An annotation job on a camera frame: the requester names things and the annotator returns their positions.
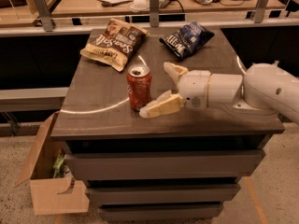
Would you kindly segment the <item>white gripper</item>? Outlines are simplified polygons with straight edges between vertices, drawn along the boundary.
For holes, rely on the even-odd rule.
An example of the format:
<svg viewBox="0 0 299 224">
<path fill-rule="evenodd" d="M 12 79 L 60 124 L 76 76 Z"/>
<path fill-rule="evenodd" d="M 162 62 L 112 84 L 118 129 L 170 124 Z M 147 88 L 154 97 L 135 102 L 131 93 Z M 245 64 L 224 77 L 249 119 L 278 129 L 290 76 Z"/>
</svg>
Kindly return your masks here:
<svg viewBox="0 0 299 224">
<path fill-rule="evenodd" d="M 144 119 L 176 113 L 185 104 L 190 109 L 199 110 L 232 106 L 241 97 L 241 75 L 211 74 L 203 70 L 189 72 L 186 67 L 170 62 L 164 62 L 164 71 L 177 84 L 181 96 L 171 91 L 164 92 L 140 109 L 139 115 Z"/>
</svg>

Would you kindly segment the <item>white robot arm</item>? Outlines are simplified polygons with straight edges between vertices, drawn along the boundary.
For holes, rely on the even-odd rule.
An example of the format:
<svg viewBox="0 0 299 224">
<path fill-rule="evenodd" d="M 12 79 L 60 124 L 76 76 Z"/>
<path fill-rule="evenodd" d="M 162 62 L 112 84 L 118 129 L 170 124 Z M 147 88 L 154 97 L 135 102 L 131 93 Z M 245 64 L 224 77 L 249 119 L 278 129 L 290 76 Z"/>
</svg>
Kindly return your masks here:
<svg viewBox="0 0 299 224">
<path fill-rule="evenodd" d="M 188 70 L 165 63 L 164 71 L 177 86 L 139 111 L 145 119 L 190 110 L 217 108 L 231 116 L 246 118 L 276 114 L 299 123 L 299 79 L 268 63 L 256 63 L 242 75 Z"/>
</svg>

